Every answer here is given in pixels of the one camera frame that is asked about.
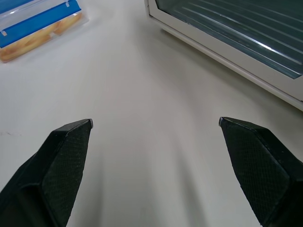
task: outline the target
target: clear plastic box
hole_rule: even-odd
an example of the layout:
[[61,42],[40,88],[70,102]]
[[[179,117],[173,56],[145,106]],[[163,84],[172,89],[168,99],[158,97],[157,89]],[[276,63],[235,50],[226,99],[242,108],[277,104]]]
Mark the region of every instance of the clear plastic box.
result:
[[87,21],[79,0],[0,0],[0,60],[13,60]]

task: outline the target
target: appliance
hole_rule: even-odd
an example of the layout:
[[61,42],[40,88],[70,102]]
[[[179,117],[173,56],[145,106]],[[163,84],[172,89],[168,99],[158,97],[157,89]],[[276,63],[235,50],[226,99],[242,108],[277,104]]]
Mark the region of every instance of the appliance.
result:
[[162,29],[303,111],[303,1],[145,0]]

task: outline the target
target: blue label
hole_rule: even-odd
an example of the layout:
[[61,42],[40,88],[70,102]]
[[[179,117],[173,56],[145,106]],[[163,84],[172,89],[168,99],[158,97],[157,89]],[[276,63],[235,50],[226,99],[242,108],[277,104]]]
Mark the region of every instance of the blue label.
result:
[[3,48],[81,10],[76,0],[69,0],[69,5],[70,6],[67,7],[65,3],[62,3],[54,8],[4,29],[7,35],[4,36],[0,33],[0,47]]

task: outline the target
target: glass panel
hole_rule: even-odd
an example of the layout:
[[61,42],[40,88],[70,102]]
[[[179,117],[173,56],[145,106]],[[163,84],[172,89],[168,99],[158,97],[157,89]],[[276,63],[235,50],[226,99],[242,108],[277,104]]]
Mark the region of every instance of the glass panel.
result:
[[156,0],[159,9],[295,79],[303,74],[303,0]]

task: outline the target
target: white table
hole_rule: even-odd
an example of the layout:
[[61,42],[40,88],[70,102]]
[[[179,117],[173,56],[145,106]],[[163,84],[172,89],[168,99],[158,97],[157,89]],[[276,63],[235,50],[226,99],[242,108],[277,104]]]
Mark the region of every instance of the white table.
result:
[[160,31],[143,0],[99,4],[85,32],[0,65],[0,189],[52,130],[92,118],[69,227],[258,227],[219,117],[303,160],[303,112]]

